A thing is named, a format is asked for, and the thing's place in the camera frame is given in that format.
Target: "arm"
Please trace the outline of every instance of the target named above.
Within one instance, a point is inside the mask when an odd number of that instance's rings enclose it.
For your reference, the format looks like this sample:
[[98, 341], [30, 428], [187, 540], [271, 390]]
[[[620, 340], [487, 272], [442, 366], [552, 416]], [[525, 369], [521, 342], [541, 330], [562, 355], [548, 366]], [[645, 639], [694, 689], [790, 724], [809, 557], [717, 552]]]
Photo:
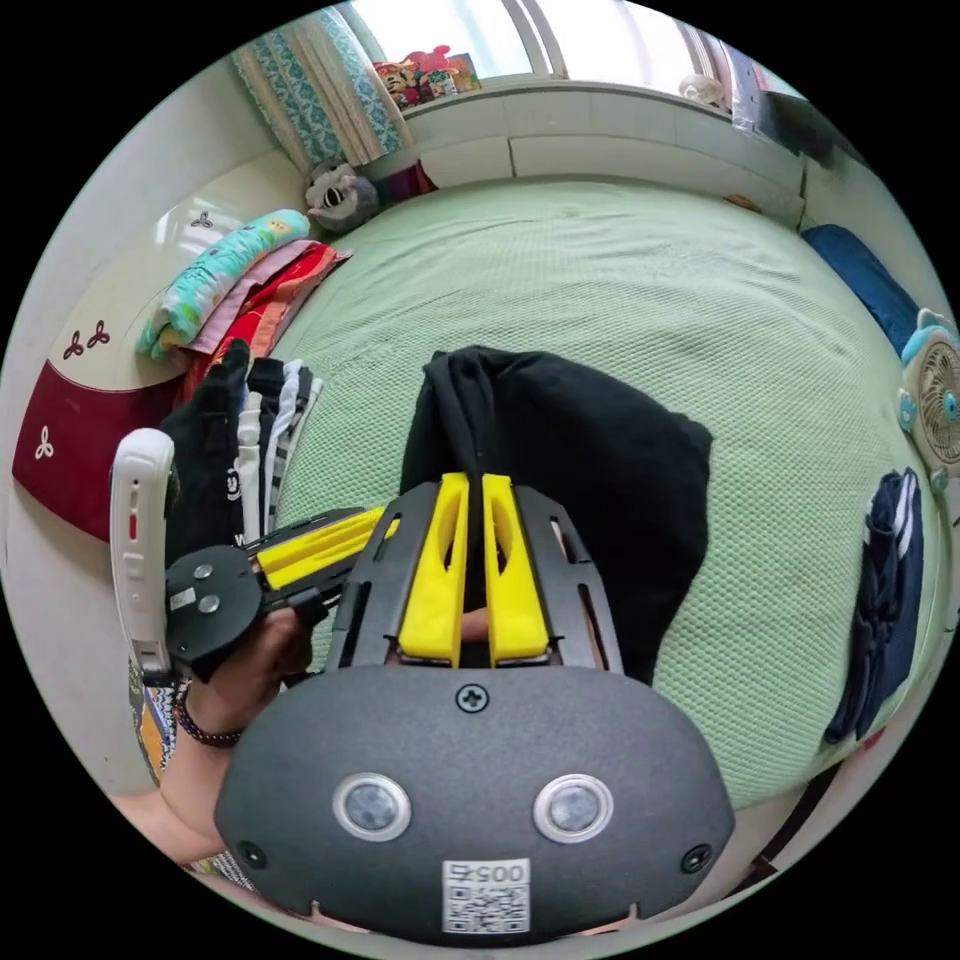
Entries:
[[[309, 637], [292, 611], [271, 614], [208, 684], [191, 682], [187, 711], [207, 733], [242, 730], [276, 697], [281, 678], [302, 672], [309, 662]], [[178, 729], [160, 787], [140, 796], [113, 797], [113, 804], [178, 864], [215, 856], [225, 845], [213, 814], [232, 753], [198, 743]]]

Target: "teal pillow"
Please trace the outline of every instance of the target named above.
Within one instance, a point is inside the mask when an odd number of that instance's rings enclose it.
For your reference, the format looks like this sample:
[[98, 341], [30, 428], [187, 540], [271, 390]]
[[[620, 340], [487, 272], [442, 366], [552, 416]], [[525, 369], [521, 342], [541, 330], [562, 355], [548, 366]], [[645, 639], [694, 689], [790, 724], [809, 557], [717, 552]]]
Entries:
[[251, 220], [204, 250], [170, 285], [137, 340], [137, 353], [159, 360], [193, 341], [243, 275], [268, 253], [304, 240], [310, 221], [297, 210], [277, 210]]

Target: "red cloth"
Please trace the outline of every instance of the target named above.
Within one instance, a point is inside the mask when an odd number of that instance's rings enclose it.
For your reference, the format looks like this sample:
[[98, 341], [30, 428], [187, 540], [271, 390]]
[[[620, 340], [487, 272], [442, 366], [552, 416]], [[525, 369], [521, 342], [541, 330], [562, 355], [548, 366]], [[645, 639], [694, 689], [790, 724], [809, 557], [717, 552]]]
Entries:
[[350, 256], [326, 244], [317, 244], [251, 292], [211, 356], [185, 348], [193, 359], [181, 384], [178, 405], [190, 400], [207, 371], [220, 362], [233, 340], [243, 340], [250, 346], [251, 360], [268, 356], [307, 297]]

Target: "white controller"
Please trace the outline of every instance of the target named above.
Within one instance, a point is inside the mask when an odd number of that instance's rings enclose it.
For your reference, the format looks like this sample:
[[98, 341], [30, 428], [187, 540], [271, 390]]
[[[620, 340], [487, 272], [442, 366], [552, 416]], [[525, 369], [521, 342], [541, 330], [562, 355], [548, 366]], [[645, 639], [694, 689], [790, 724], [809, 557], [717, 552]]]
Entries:
[[110, 560], [120, 624], [149, 685], [172, 675], [166, 643], [166, 507], [173, 440], [134, 430], [120, 442], [110, 481]]

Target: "bed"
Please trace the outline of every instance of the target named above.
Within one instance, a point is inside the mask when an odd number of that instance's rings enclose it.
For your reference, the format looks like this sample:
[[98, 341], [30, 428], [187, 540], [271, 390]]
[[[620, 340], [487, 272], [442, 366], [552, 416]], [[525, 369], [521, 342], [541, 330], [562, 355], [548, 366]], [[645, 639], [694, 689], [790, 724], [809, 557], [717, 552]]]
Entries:
[[[796, 233], [731, 203], [636, 182], [530, 179], [442, 190], [340, 244], [353, 258], [279, 344], [325, 381], [278, 522], [396, 493], [436, 350], [548, 350], [705, 424], [707, 557], [654, 686], [699, 725], [734, 806], [802, 785], [847, 672], [863, 517], [886, 472], [923, 492], [911, 683], [942, 631], [949, 536], [897, 425], [900, 363]], [[327, 636], [315, 638], [316, 662]], [[881, 727], [906, 695], [885, 705]]]

